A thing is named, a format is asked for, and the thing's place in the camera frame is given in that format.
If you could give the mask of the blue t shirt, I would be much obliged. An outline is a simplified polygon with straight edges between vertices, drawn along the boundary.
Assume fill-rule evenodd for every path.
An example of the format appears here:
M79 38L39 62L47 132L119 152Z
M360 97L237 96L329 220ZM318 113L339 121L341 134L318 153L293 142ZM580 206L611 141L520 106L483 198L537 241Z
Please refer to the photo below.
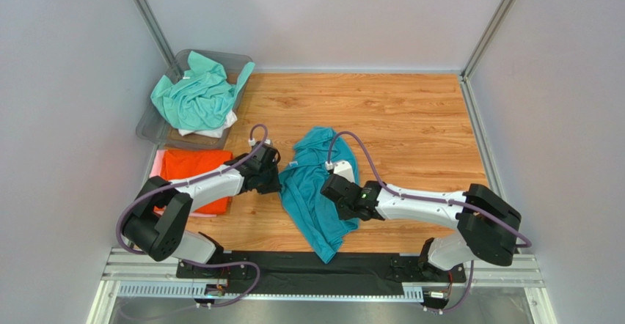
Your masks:
M329 263L343 244L343 238L359 228L359 219L341 220L335 205L321 195L329 176L325 163L332 151L333 161L348 161L359 182L357 160L346 141L338 138L331 127L314 127L293 146L294 157L279 173L282 207L303 234L313 251L325 264Z

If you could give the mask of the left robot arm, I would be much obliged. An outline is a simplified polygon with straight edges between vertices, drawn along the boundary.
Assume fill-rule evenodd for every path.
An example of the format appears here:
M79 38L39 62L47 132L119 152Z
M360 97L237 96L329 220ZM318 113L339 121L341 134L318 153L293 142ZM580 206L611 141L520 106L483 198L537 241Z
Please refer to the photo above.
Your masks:
M209 263L219 250L218 243L188 231L189 216L219 199L250 191L281 191L279 160L279 151L265 141L204 174L181 180L151 177L118 219L118 242L127 251L146 254L156 262L174 257L192 264Z

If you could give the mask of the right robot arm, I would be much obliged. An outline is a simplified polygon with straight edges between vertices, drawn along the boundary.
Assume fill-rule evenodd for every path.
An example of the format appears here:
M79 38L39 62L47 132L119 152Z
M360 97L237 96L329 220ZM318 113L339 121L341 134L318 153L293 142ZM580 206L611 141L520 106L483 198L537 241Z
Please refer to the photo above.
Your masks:
M435 193L378 181L359 186L331 174L321 195L334 203L341 219L414 220L453 230L446 237L427 240L420 252L421 262L437 270L477 259L507 267L520 239L520 213L481 184L472 184L467 191Z

